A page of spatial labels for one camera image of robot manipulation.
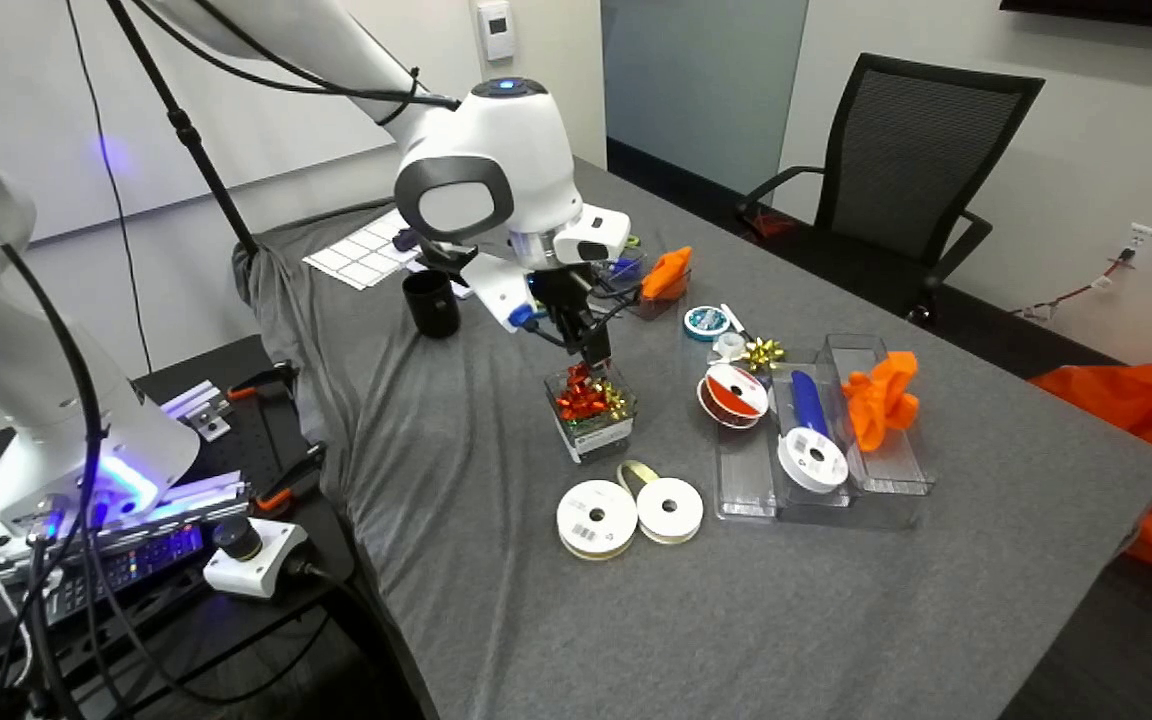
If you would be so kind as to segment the robot base with electronics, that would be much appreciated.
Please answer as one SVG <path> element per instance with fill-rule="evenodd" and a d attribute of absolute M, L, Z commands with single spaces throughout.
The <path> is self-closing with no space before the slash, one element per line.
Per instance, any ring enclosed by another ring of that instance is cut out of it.
<path fill-rule="evenodd" d="M 246 513 L 236 472 L 188 480 L 198 434 L 55 310 L 19 247 L 34 211 L 0 180 L 0 410 L 11 440 L 0 456 L 0 528 L 28 542 L 34 579 L 52 560 L 98 567 L 104 539 L 146 539 L 184 525 L 242 519 L 273 528 L 281 552 L 303 532 Z"/>

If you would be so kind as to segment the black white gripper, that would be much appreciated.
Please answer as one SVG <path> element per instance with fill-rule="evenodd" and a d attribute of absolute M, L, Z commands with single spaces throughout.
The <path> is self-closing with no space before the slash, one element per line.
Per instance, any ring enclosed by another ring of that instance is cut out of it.
<path fill-rule="evenodd" d="M 525 287 L 528 299 L 508 310 L 511 328 L 560 343 L 577 363 L 612 361 L 609 328 L 572 269 L 528 270 Z"/>

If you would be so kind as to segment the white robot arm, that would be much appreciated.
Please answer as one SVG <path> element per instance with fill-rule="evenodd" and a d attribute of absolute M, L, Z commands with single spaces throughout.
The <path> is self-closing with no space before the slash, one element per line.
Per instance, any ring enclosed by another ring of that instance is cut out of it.
<path fill-rule="evenodd" d="M 582 367 L 612 361 L 588 287 L 622 256 L 626 214 L 578 197 L 560 103 L 539 78 L 490 77 L 459 101 L 435 94 L 341 0 L 146 4 L 188 38 L 348 94 L 399 144 L 392 204 L 421 256 L 472 287 L 501 328 L 535 333 Z"/>

